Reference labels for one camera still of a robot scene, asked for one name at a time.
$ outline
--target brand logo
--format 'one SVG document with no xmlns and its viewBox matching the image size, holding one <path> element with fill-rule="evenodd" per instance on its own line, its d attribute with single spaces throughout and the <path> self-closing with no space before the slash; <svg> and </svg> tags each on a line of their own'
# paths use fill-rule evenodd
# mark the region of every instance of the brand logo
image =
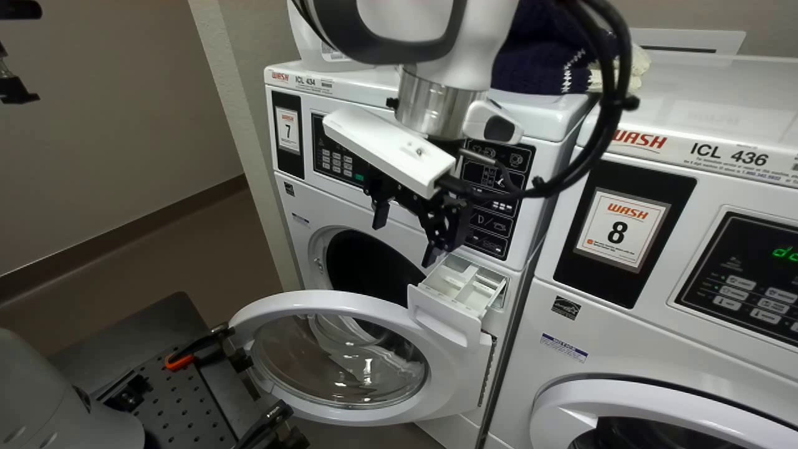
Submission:
<svg viewBox="0 0 798 449">
<path fill-rule="evenodd" d="M 292 77 L 286 72 L 271 72 L 271 81 L 286 83 Z"/>
<path fill-rule="evenodd" d="M 649 210 L 634 210 L 634 207 L 617 205 L 617 202 L 610 202 L 605 210 L 614 214 L 627 214 L 632 220 L 641 220 L 641 223 L 649 217 Z"/>
<path fill-rule="evenodd" d="M 694 142 L 691 154 L 705 157 L 705 159 L 720 159 L 719 144 Z"/>
<path fill-rule="evenodd" d="M 632 131 L 617 131 L 614 142 L 629 144 L 629 148 L 663 149 L 669 137 L 645 134 L 645 133 L 632 133 Z"/>
<path fill-rule="evenodd" d="M 292 212 L 292 220 L 297 220 L 297 223 L 302 223 L 302 225 L 309 225 L 309 220 L 302 217 L 302 214 L 297 214 L 297 212 Z"/>
<path fill-rule="evenodd" d="M 567 319 L 575 319 L 578 309 L 582 309 L 582 305 L 562 300 L 562 298 L 557 298 L 554 305 L 552 305 L 552 313 L 557 313 L 557 314 L 562 314 Z"/>
<path fill-rule="evenodd" d="M 772 259 L 785 259 L 785 261 L 798 264 L 798 247 L 775 247 L 771 254 L 772 254 Z"/>
</svg>

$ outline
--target button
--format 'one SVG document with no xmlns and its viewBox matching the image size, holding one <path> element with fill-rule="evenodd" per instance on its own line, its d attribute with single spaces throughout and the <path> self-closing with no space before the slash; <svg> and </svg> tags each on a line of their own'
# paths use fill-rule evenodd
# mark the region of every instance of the button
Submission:
<svg viewBox="0 0 798 449">
<path fill-rule="evenodd" d="M 481 235 L 468 235 L 468 244 L 481 247 Z"/>
<path fill-rule="evenodd" d="M 752 319 L 761 319 L 761 323 L 769 323 L 769 324 L 772 324 L 772 326 L 781 323 L 781 314 L 771 314 L 771 313 L 766 313 L 766 309 L 752 309 L 750 318 L 752 318 Z"/>
<path fill-rule="evenodd" d="M 789 305 L 772 301 L 772 300 L 761 300 L 759 308 L 771 309 L 772 314 L 785 314 L 785 313 L 791 313 Z"/>
<path fill-rule="evenodd" d="M 494 223 L 494 233 L 509 235 L 509 225 L 507 225 L 504 220 L 497 220 L 497 223 Z"/>
<path fill-rule="evenodd" d="M 724 308 L 724 309 L 730 309 L 730 313 L 739 313 L 744 308 L 744 301 L 735 301 L 735 300 L 729 300 L 729 298 L 720 298 L 720 294 L 714 301 L 716 301 L 716 308 Z"/>
<path fill-rule="evenodd" d="M 489 148 L 489 144 L 474 144 L 472 149 L 474 149 L 474 153 L 479 153 L 479 154 L 487 154 L 487 157 L 497 159 L 497 148 Z"/>
<path fill-rule="evenodd" d="M 474 225 L 477 225 L 477 228 L 487 228 L 489 223 L 491 223 L 489 214 L 483 214 L 483 212 L 477 212 L 477 214 L 474 214 Z"/>
<path fill-rule="evenodd" d="M 487 169 L 481 172 L 481 185 L 497 185 L 497 179 L 498 179 L 498 169 L 487 168 Z"/>
<path fill-rule="evenodd" d="M 739 300 L 739 301 L 746 301 L 746 300 L 747 300 L 747 293 L 735 289 L 735 286 L 729 286 L 729 285 L 720 289 L 720 294 L 733 298 L 733 300 Z"/>
<path fill-rule="evenodd" d="M 726 285 L 733 285 L 733 286 L 739 286 L 739 289 L 752 289 L 752 286 L 756 286 L 752 280 L 735 278 L 735 274 L 730 274 L 730 278 L 726 280 Z"/>
<path fill-rule="evenodd" d="M 330 149 L 322 149 L 322 169 L 330 169 Z"/>
<path fill-rule="evenodd" d="M 512 212 L 516 210 L 516 207 L 509 205 L 509 202 L 494 202 L 491 207 L 498 210 L 498 212 L 504 212 L 504 214 L 512 214 Z"/>
<path fill-rule="evenodd" d="M 504 175 L 498 175 L 498 178 L 494 179 L 494 188 L 497 188 L 497 190 L 509 190 L 512 185 L 513 185 L 513 188 L 521 188 L 521 182 L 524 182 L 521 175 L 509 175 L 509 182 L 507 182 Z"/>
<path fill-rule="evenodd" d="M 494 254 L 494 258 L 504 254 L 504 239 L 483 237 L 481 247 L 483 247 L 487 254 Z"/>
<path fill-rule="evenodd" d="M 341 172 L 341 153 L 331 153 L 331 172 Z"/>
<path fill-rule="evenodd" d="M 766 298 L 779 300 L 779 301 L 789 301 L 789 305 L 798 301 L 798 294 L 785 293 L 785 289 L 775 289 L 775 286 L 769 286 Z"/>
</svg>

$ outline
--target open washer door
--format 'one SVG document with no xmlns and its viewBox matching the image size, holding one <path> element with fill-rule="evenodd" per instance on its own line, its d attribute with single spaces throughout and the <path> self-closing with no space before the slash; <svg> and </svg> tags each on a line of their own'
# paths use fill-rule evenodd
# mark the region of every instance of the open washer door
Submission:
<svg viewBox="0 0 798 449">
<path fill-rule="evenodd" d="M 477 280 L 477 289 L 466 294 L 494 301 L 504 285 L 481 294 L 487 285 Z M 474 314 L 474 301 L 441 285 L 408 286 L 408 308 L 299 289 L 246 305 L 230 326 L 250 351 L 255 382 L 299 416 L 376 427 L 479 407 L 494 346 L 481 331 L 483 309 Z"/>
<path fill-rule="evenodd" d="M 634 380 L 575 380 L 533 404 L 531 447 L 785 449 L 798 431 L 720 400 Z"/>
</svg>

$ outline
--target white washing machine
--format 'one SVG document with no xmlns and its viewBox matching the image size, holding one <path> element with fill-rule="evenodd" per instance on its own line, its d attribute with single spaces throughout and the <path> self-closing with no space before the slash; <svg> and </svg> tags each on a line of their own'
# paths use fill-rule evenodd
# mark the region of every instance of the white washing machine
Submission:
<svg viewBox="0 0 798 449">
<path fill-rule="evenodd" d="M 795 61 L 653 61 L 557 205 L 494 447 L 798 447 L 795 83 Z"/>
<path fill-rule="evenodd" d="M 274 396 L 326 424 L 416 421 L 443 447 L 474 447 L 509 313 L 538 250 L 552 202 L 477 205 L 468 239 L 422 268 L 427 235 L 397 202 L 371 229 L 371 168 L 334 144 L 322 117 L 336 107 L 391 114 L 395 71 L 264 71 L 274 178 L 306 289 L 241 309 L 255 361 Z M 575 142 L 587 98 L 491 93 L 526 131 L 524 144 L 468 142 L 459 178 L 501 192 L 491 154 L 516 185 L 552 178 Z"/>
</svg>

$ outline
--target black cable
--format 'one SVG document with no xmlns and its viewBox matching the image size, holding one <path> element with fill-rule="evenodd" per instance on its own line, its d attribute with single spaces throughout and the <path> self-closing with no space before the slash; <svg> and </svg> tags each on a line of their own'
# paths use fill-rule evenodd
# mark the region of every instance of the black cable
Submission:
<svg viewBox="0 0 798 449">
<path fill-rule="evenodd" d="M 595 21 L 574 0 L 563 0 L 563 8 L 574 16 L 578 28 L 587 31 L 589 51 L 594 51 L 595 62 L 598 62 L 598 74 L 600 74 L 600 96 L 598 96 L 598 119 L 594 126 L 594 133 L 583 149 L 574 157 L 574 162 L 554 175 L 548 182 L 547 179 L 533 179 L 531 190 L 512 190 L 512 192 L 477 192 L 459 188 L 466 198 L 474 199 L 524 199 L 524 198 L 552 198 L 572 185 L 575 185 L 605 153 L 605 148 L 614 141 L 614 133 L 620 122 L 623 111 L 629 111 L 634 102 L 629 99 L 629 81 L 632 81 L 632 34 L 623 22 L 623 17 L 604 0 L 583 0 L 587 8 L 592 8 L 617 34 L 617 48 L 618 48 L 618 77 L 614 72 L 614 51 L 605 43 L 605 32 L 595 26 Z"/>
<path fill-rule="evenodd" d="M 617 34 L 617 46 L 618 46 L 618 81 L 614 72 L 614 52 L 605 48 L 605 34 L 598 31 L 598 26 L 594 22 L 594 17 L 575 6 L 575 0 L 567 0 L 567 11 L 575 17 L 575 22 L 589 32 L 589 48 L 594 51 L 594 56 L 598 58 L 598 71 L 600 71 L 600 83 L 604 83 L 604 96 L 598 102 L 598 119 L 594 127 L 592 141 L 587 142 L 583 153 L 557 178 L 552 178 L 543 188 L 533 188 L 526 192 L 512 192 L 504 194 L 509 199 L 521 199 L 521 198 L 548 198 L 557 194 L 567 188 L 572 188 L 574 182 L 578 182 L 605 153 L 618 122 L 620 122 L 620 113 L 627 111 L 627 96 L 629 96 L 629 77 L 632 77 L 632 37 L 629 37 L 629 28 L 623 22 L 623 17 L 605 6 L 604 0 L 583 0 Z M 498 404 L 498 395 L 507 380 L 507 369 L 509 369 L 509 359 L 512 359 L 512 350 L 516 345 L 516 335 L 524 319 L 524 308 L 526 308 L 526 293 L 516 300 L 516 305 L 512 308 L 509 314 L 509 324 L 504 331 L 504 343 L 497 358 L 497 372 L 494 372 L 494 385 L 491 391 L 487 396 L 483 404 L 483 420 L 477 434 L 477 449 L 481 449 L 491 434 L 491 424 L 494 424 L 494 414 L 497 414 L 497 404 Z"/>
</svg>

